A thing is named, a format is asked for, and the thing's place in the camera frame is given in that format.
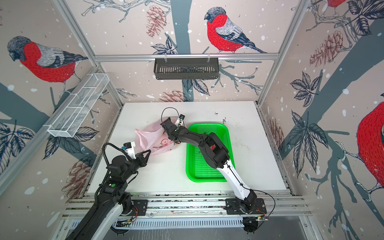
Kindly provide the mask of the pink plastic bag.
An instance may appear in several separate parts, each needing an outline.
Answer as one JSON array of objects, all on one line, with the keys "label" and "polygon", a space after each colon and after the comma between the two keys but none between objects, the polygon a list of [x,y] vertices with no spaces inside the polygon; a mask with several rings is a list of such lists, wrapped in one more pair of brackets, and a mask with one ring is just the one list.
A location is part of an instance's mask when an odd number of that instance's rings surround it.
[{"label": "pink plastic bag", "polygon": [[168,134],[158,120],[142,130],[135,129],[135,150],[143,152],[151,150],[151,155],[160,155],[172,151],[176,143],[168,138]]}]

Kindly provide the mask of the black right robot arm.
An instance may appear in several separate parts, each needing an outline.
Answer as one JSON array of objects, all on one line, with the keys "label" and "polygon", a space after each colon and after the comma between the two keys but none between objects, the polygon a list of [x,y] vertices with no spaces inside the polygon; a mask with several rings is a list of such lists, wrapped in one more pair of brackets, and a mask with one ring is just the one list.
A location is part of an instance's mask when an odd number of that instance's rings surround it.
[{"label": "black right robot arm", "polygon": [[199,134],[190,131],[184,126],[175,125],[170,118],[162,121],[161,126],[168,135],[168,139],[180,144],[186,143],[199,148],[206,163],[218,170],[231,186],[239,203],[239,212],[243,214],[256,214],[263,211],[255,191],[251,190],[232,164],[229,150],[215,133]]}]

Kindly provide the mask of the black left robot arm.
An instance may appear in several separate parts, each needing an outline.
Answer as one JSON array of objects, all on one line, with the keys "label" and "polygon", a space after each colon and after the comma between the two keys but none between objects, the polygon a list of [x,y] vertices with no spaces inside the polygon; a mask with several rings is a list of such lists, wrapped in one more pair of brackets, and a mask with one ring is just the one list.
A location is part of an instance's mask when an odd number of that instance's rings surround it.
[{"label": "black left robot arm", "polygon": [[123,215],[132,223],[144,216],[147,200],[133,200],[126,191],[129,178],[136,178],[139,168],[147,165],[150,150],[136,154],[135,159],[120,155],[108,166],[108,173],[95,193],[95,202],[67,240],[102,240]]}]

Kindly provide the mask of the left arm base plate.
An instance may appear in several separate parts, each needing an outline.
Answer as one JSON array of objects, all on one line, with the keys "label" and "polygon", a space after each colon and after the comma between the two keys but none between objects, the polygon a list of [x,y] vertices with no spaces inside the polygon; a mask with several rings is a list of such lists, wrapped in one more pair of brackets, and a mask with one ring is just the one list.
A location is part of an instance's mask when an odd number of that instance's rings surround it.
[{"label": "left arm base plate", "polygon": [[122,216],[139,217],[145,216],[148,208],[148,200],[130,200],[122,203]]}]

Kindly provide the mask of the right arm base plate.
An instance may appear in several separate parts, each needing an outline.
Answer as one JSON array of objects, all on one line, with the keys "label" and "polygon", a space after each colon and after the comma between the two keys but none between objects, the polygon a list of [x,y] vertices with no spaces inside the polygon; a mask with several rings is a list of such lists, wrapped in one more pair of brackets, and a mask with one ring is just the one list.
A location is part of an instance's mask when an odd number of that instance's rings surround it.
[{"label": "right arm base plate", "polygon": [[252,203],[235,199],[225,199],[224,210],[228,215],[266,215],[266,205],[263,199],[257,198]]}]

